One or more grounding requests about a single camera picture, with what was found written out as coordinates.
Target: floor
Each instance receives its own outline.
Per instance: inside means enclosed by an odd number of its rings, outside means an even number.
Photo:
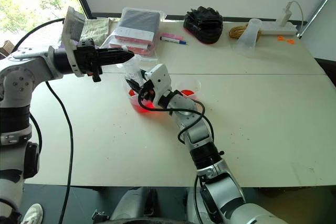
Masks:
[[[92,223],[91,215],[97,209],[111,214],[128,190],[127,187],[107,187],[100,191],[72,187],[63,223]],[[161,217],[185,220],[183,197],[187,188],[158,187],[157,195]],[[243,188],[247,202],[257,203],[288,223],[336,223],[334,187],[255,189]],[[21,212],[40,203],[44,209],[42,224],[58,222],[65,187],[55,185],[24,186]]]

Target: power strip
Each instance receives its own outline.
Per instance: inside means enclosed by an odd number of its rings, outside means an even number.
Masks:
[[[275,21],[263,21],[260,30],[262,35],[295,35],[298,32],[291,22],[278,26]]]

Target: table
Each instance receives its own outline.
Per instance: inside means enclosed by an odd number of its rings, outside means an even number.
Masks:
[[[175,31],[181,23],[163,25]],[[274,37],[261,39],[271,43]],[[197,45],[190,37],[186,40]],[[172,83],[186,76],[201,82],[197,95],[214,126],[216,146],[225,151],[224,158],[242,187],[334,185],[336,89],[300,41],[295,45],[276,42],[286,55],[276,54],[277,60],[267,63],[259,56],[260,66],[225,54],[231,63],[219,59],[223,67],[212,64],[218,72],[211,73],[210,67],[202,68],[205,60],[198,64],[169,58],[166,47],[174,46],[176,53],[186,47],[168,42],[158,45],[159,61],[173,72]],[[200,49],[193,48],[186,58],[199,57]],[[219,50],[214,45],[208,51],[213,59],[212,50]],[[290,59],[290,50],[300,60]],[[100,83],[74,75],[50,82],[64,101],[74,129],[72,184],[192,186],[195,167],[176,138],[177,126],[167,113],[135,112],[118,71],[105,69]],[[31,107],[44,141],[40,171],[26,182],[65,185],[70,145],[61,108],[45,84],[36,88]]]

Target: blue marker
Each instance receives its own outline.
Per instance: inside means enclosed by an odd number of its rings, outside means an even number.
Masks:
[[[174,42],[177,44],[184,44],[184,45],[187,44],[187,42],[185,42],[184,40],[172,39],[172,38],[167,38],[167,37],[160,37],[160,40],[170,41],[170,42]]]

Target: sneaker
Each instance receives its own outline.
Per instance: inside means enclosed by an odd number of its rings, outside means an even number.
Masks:
[[[40,204],[33,204],[26,212],[21,224],[41,224],[43,209]]]

